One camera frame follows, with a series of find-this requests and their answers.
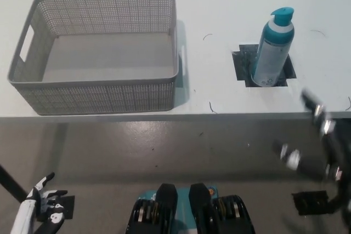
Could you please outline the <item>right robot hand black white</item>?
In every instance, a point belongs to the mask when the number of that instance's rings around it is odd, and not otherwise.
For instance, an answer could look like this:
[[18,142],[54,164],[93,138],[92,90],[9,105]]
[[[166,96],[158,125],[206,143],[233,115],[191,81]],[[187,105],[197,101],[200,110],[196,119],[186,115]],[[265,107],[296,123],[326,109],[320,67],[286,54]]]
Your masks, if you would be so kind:
[[337,129],[341,123],[332,118],[325,106],[311,92],[302,90],[301,99],[305,108],[311,112],[312,124],[320,136],[326,161],[306,156],[300,150],[292,149],[287,143],[277,140],[272,144],[273,152],[288,169],[315,181],[339,181],[343,176],[349,176],[350,151],[341,140]]

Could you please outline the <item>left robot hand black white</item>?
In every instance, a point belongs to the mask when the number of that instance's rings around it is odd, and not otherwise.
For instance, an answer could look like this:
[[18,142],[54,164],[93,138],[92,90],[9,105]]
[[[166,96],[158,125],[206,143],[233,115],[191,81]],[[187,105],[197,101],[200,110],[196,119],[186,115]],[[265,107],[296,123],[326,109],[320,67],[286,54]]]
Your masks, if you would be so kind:
[[61,202],[66,190],[45,190],[55,173],[42,178],[20,204],[11,233],[57,233],[65,221]]

